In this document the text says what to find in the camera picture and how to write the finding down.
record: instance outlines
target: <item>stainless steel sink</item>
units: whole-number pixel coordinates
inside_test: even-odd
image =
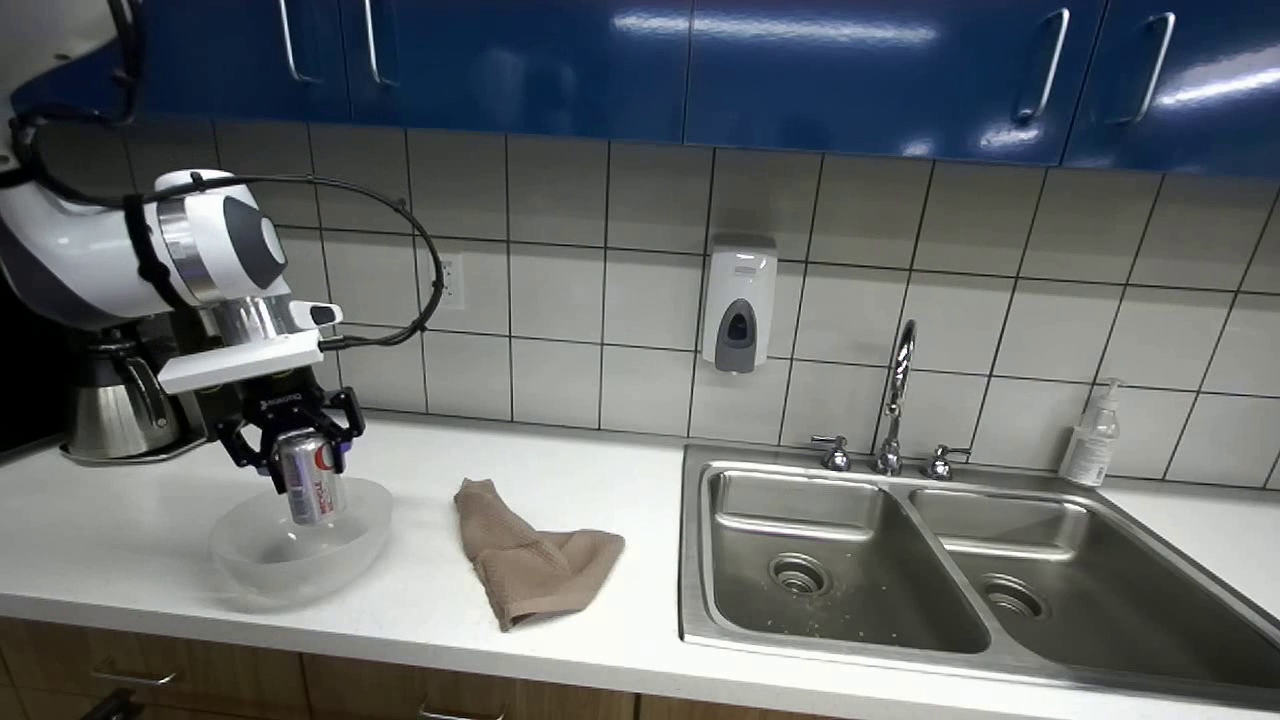
[[[682,455],[682,641],[1280,710],[1280,630],[1054,481]]]

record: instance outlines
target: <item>upper cabinet door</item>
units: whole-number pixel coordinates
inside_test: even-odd
[[[682,0],[345,0],[357,120],[680,142]]]
[[[145,112],[338,120],[333,0],[146,0]]]
[[[1280,0],[1117,0],[1067,166],[1280,177]]]
[[[1100,0],[699,0],[688,136],[1054,166]]]

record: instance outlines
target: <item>dish soap bottle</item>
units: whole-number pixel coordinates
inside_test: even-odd
[[[1117,379],[1087,400],[1082,418],[1070,424],[1070,443],[1054,478],[1070,485],[1100,490],[1121,443],[1121,395]]]

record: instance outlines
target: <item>towel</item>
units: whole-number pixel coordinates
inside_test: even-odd
[[[462,481],[452,497],[462,551],[499,630],[531,616],[581,613],[596,600],[623,542],[610,532],[535,532],[491,490]]]

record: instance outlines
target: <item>tiled backsplash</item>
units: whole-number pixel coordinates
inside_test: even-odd
[[[1280,490],[1275,186],[304,126],[59,132],[47,155],[91,188],[222,166],[408,200],[452,289],[419,343],[324,370],[366,410],[866,449],[910,315],[903,451],[1053,467],[1097,375],[1121,375],[1121,478]],[[429,259],[397,217],[258,200],[293,289],[352,331],[419,310]],[[697,359],[699,272],[741,232],[783,257],[770,359],[718,375]]]

